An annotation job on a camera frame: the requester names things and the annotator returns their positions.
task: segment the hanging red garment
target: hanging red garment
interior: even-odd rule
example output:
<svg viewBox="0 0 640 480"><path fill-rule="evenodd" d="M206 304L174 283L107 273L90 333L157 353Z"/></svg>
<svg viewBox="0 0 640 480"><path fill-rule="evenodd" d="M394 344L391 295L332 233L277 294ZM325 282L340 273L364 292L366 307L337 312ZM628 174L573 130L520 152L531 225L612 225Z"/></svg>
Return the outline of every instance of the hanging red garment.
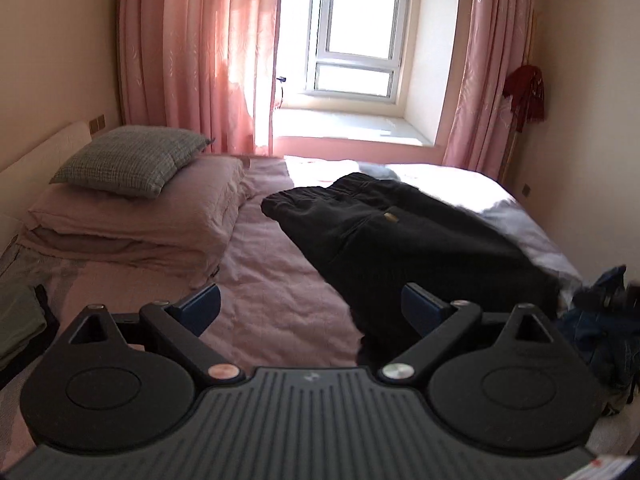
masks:
<svg viewBox="0 0 640 480"><path fill-rule="evenodd" d="M508 76L502 95L513 96L511 111L516 119L516 131L522 132L527 122L545 119L545 83L542 70L537 66L521 66Z"/></svg>

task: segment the window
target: window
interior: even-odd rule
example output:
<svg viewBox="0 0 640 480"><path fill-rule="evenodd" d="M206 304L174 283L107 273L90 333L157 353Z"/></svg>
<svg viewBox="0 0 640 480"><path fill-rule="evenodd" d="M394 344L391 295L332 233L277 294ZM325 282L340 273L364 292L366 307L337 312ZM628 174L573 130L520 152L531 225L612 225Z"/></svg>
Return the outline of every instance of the window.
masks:
<svg viewBox="0 0 640 480"><path fill-rule="evenodd" d="M312 0L305 93L394 102L408 0Z"/></svg>

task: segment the headboard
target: headboard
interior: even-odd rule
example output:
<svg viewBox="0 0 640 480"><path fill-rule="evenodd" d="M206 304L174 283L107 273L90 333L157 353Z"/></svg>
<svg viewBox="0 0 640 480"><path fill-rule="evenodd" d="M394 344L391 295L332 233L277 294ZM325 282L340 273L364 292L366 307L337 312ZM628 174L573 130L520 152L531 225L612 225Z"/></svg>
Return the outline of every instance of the headboard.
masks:
<svg viewBox="0 0 640 480"><path fill-rule="evenodd" d="M89 142L89 126L74 123L0 172L0 214L21 219L58 168Z"/></svg>

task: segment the copper-colored round cap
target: copper-colored round cap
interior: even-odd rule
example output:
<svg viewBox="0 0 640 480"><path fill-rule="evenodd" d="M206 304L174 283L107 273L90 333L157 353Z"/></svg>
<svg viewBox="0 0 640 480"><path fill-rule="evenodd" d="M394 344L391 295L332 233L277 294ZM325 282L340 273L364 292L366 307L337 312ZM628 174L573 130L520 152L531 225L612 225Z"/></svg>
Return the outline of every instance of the copper-colored round cap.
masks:
<svg viewBox="0 0 640 480"><path fill-rule="evenodd" d="M232 364L213 365L209 368L209 375L220 381L234 379L240 375L240 368Z"/></svg>

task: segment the ridged surface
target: ridged surface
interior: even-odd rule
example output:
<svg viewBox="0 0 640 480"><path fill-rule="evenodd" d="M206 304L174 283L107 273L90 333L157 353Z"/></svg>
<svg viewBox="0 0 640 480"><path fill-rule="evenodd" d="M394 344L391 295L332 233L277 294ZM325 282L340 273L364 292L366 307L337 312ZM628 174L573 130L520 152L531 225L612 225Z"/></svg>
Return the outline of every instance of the ridged surface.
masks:
<svg viewBox="0 0 640 480"><path fill-rule="evenodd" d="M582 450L497 457L457 442L419 396L385 388L361 369L260 368L249 382L211 390L171 436L113 457L41 447L9 480L537 480L585 465Z"/></svg>

